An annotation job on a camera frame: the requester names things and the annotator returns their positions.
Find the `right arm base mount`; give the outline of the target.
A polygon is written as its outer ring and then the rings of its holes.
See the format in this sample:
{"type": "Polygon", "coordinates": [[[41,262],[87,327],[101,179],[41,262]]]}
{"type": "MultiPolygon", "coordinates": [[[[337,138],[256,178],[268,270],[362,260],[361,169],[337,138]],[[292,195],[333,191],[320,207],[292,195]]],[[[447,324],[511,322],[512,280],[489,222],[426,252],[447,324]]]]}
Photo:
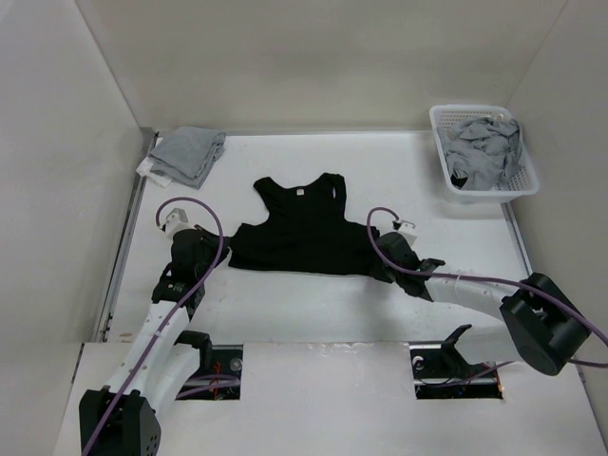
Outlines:
{"type": "Polygon", "coordinates": [[[494,364],[469,364],[456,348],[471,325],[462,325],[446,339],[409,345],[414,393],[419,400],[503,399],[494,364]]]}

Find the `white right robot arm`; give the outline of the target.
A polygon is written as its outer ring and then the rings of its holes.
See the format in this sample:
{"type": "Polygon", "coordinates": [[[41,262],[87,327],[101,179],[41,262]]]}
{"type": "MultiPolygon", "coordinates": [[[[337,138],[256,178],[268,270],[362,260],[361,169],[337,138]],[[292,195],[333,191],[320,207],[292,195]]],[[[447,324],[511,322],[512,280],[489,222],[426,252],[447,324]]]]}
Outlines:
{"type": "Polygon", "coordinates": [[[454,343],[441,351],[443,369],[463,375],[475,362],[518,361],[555,376],[574,360],[592,333],[590,322],[548,276],[521,281],[464,273],[436,258],[420,259],[399,232],[371,240],[382,262],[379,276],[407,295],[457,305],[500,322],[469,346],[454,343]]]}

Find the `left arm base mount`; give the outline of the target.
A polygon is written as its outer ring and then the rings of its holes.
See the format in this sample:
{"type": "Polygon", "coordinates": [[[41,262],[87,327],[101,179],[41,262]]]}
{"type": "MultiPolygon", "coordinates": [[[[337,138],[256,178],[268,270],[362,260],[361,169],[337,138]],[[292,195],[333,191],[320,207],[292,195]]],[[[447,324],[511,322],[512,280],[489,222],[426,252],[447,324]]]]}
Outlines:
{"type": "Polygon", "coordinates": [[[242,369],[242,345],[214,346],[199,369],[181,387],[177,399],[239,400],[242,369]]]}

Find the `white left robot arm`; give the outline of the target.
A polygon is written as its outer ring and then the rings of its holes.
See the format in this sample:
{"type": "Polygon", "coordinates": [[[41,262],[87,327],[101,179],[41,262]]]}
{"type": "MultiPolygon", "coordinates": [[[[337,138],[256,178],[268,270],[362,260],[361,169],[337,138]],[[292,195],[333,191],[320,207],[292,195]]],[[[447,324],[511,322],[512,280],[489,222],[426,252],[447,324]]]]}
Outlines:
{"type": "Polygon", "coordinates": [[[213,354],[180,342],[204,296],[204,282],[228,254],[223,235],[202,228],[172,236],[171,260],[126,358],[101,389],[87,390],[79,404],[84,455],[155,455],[162,415],[186,379],[213,368],[213,354]]]}

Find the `black tank top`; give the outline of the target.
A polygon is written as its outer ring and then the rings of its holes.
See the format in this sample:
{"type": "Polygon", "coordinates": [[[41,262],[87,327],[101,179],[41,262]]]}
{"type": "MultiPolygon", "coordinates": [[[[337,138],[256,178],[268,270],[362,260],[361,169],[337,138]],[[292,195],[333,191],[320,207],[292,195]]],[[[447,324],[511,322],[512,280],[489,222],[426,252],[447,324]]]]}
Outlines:
{"type": "Polygon", "coordinates": [[[347,187],[324,173],[305,186],[284,188],[272,178],[254,183],[267,219],[241,224],[230,238],[229,266],[261,272],[370,276],[376,253],[367,227],[345,218],[347,187]]]}

